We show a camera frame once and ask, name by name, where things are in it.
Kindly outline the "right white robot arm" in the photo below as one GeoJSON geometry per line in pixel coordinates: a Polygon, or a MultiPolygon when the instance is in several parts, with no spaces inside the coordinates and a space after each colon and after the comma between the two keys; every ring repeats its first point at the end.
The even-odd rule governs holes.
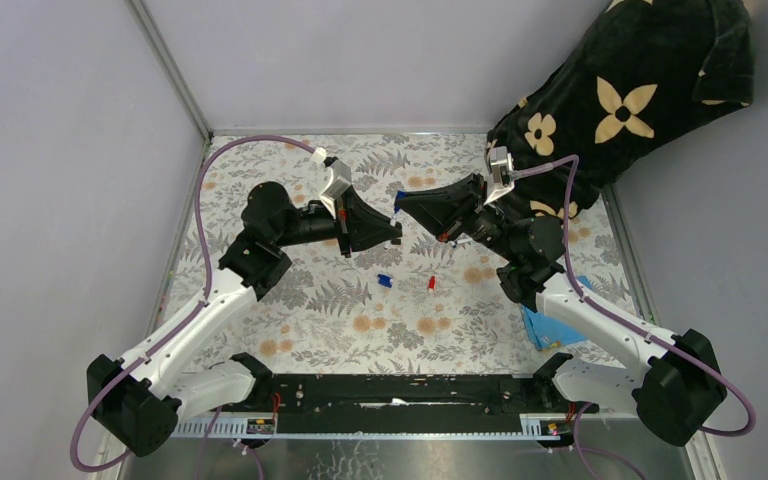
{"type": "Polygon", "coordinates": [[[546,213],[513,220],[485,201],[470,175],[447,187],[399,195],[394,205],[440,242],[468,236],[506,260],[497,276],[514,303],[557,319],[618,361],[597,366],[556,355],[533,386],[535,402],[557,412],[570,401],[636,415],[660,440],[684,446],[727,397],[710,340],[676,334],[636,318],[570,277],[562,221],[546,213]]]}

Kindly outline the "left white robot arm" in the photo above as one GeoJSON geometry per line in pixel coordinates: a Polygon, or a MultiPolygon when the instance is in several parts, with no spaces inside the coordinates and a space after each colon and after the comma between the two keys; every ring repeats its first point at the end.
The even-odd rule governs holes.
{"type": "Polygon", "coordinates": [[[287,246],[335,239],[348,257],[384,243],[397,244],[400,223],[366,204],[353,187],[335,200],[295,206],[276,182],[257,185],[241,213],[243,229],[220,257],[207,293],[117,359],[100,355],[87,368],[89,414],[127,451],[144,457],[181,422],[223,404],[256,411],[270,385],[235,358],[215,372],[189,376],[184,369],[230,317],[274,288],[289,270],[287,246]]]}

